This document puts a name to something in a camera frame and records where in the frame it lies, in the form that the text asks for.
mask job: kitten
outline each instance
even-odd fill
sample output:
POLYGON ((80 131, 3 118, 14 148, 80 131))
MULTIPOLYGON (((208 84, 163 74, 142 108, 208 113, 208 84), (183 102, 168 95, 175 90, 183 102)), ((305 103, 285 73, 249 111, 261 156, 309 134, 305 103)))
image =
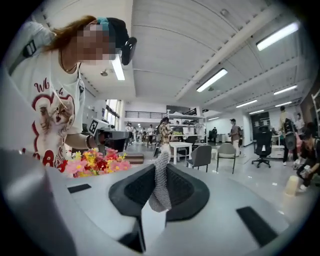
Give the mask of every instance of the kitten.
POLYGON ((37 139, 38 152, 43 156, 46 150, 51 150, 56 156, 75 119, 73 99, 69 97, 53 101, 49 111, 46 106, 42 106, 40 114, 42 130, 37 139))

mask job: chair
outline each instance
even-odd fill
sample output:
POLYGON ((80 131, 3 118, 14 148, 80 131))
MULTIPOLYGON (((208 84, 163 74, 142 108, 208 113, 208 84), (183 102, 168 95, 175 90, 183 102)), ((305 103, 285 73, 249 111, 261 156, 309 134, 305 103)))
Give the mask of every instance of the chair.
POLYGON ((271 154, 271 145, 272 145, 272 132, 269 131, 268 127, 261 126, 259 127, 259 133, 256 135, 256 149, 255 153, 259 156, 257 160, 253 160, 251 164, 257 162, 257 168, 260 167, 261 163, 265 163, 270 166, 270 161, 266 160, 267 156, 271 154))
POLYGON ((235 171, 235 163, 236 163, 236 149, 230 143, 223 143, 218 148, 218 156, 216 162, 216 172, 218 172, 219 167, 219 158, 228 158, 233 159, 233 167, 232 167, 232 174, 235 171))
POLYGON ((198 146, 194 151, 191 152, 192 159, 187 159, 186 166, 188 164, 194 167, 206 166, 205 172, 208 172, 208 165, 211 163, 211 149, 210 145, 198 146))

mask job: bracelet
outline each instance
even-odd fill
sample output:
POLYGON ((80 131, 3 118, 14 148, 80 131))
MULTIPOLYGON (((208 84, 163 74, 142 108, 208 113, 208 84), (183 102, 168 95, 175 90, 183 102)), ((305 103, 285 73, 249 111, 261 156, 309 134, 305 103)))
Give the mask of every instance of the bracelet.
POLYGON ((88 135, 86 138, 85 138, 85 145, 88 149, 92 149, 92 147, 90 146, 89 144, 89 139, 90 139, 91 135, 88 135))

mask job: ladder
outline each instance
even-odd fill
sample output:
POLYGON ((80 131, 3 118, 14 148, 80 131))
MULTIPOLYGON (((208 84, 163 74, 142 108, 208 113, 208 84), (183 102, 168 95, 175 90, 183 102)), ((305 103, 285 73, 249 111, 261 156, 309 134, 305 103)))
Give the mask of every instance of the ladder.
POLYGON ((318 130, 318 137, 320 137, 320 105, 316 102, 316 98, 320 98, 320 89, 317 91, 315 95, 311 94, 314 110, 315 110, 315 116, 317 121, 317 130, 318 130))

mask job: shoe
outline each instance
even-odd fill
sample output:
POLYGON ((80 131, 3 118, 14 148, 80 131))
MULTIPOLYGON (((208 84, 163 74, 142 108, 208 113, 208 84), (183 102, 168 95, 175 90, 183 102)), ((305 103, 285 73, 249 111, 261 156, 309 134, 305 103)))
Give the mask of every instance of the shoe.
POLYGON ((305 185, 303 185, 303 184, 300 186, 300 190, 301 190, 302 192, 306 191, 307 188, 308 188, 308 187, 305 186, 305 185))

